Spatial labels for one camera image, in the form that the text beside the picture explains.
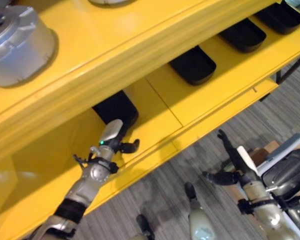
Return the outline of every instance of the silver metal canister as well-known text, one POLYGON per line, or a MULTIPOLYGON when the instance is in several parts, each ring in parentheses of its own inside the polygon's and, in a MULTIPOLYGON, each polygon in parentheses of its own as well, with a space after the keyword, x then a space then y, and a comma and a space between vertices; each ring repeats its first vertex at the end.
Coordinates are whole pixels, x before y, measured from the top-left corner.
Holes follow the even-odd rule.
POLYGON ((45 66, 55 42, 32 7, 0 8, 0 87, 22 82, 45 66))

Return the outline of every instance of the metal frame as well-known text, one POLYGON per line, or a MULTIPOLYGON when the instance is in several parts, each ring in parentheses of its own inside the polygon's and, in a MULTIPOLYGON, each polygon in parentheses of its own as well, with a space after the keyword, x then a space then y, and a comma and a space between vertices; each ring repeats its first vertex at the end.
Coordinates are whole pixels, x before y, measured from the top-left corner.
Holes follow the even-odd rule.
MULTIPOLYGON (((285 80, 287 80, 288 77, 298 68, 300 67, 300 58, 283 74, 281 75, 281 69, 275 73, 275 82, 277 84, 282 84, 285 80)), ((265 100, 270 93, 262 97, 259 101, 262 102, 265 100)))

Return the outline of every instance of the black plastic bin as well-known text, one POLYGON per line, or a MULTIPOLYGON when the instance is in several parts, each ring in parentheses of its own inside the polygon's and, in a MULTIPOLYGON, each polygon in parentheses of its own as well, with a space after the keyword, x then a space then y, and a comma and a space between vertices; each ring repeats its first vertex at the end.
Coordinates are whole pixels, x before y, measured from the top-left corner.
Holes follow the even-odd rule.
POLYGON ((105 124, 121 119, 127 129, 136 122, 139 115, 135 105, 122 90, 92 108, 105 124))
POLYGON ((241 52, 256 50, 267 35, 248 18, 220 32, 220 35, 241 52))
POLYGON ((199 46, 170 61, 174 70, 189 84, 206 82, 216 70, 216 63, 199 46))
POLYGON ((289 34, 300 25, 300 13, 284 0, 266 7, 255 16, 280 34, 289 34))

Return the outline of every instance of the yellow shelving unit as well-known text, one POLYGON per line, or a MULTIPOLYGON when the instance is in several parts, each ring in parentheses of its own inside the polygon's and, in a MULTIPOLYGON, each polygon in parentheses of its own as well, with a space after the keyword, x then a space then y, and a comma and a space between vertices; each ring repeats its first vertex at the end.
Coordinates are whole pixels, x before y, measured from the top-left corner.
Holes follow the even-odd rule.
POLYGON ((58 37, 34 80, 0 88, 0 159, 275 0, 18 0, 58 37))
POLYGON ((251 53, 214 36, 270 0, 138 0, 114 9, 87 0, 19 2, 57 33, 59 51, 33 81, 0 88, 0 240, 44 221, 78 179, 72 154, 85 157, 105 126, 94 104, 124 89, 139 111, 125 140, 140 139, 140 148, 115 156, 120 170, 87 213, 275 90, 267 76, 300 55, 300 26, 279 35, 252 17, 267 38, 251 53), (191 86, 165 63, 198 43, 217 69, 191 86))

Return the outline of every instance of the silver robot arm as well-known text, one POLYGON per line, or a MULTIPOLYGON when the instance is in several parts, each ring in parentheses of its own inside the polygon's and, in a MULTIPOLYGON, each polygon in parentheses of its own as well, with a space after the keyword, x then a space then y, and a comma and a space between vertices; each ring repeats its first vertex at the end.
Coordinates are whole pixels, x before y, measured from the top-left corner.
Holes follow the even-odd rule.
POLYGON ((249 199, 249 208, 266 232, 269 240, 299 240, 288 227, 282 210, 267 192, 261 181, 252 181, 242 187, 249 199))
POLYGON ((248 200, 239 200, 240 211, 243 214, 253 214, 269 240, 299 240, 300 238, 288 227, 277 201, 267 192, 261 178, 255 172, 256 168, 250 168, 246 164, 222 130, 219 130, 218 137, 222 140, 237 171, 216 174, 203 172, 203 176, 212 183, 219 185, 232 185, 239 182, 248 198, 248 200))
POLYGON ((117 151, 134 153, 139 147, 139 140, 134 143, 122 143, 128 128, 120 119, 109 122, 100 138, 99 146, 92 146, 88 159, 74 155, 82 168, 82 174, 65 195, 53 215, 30 236, 30 240, 59 240, 73 237, 76 228, 90 206, 100 187, 107 181, 110 174, 118 171, 112 162, 117 151))

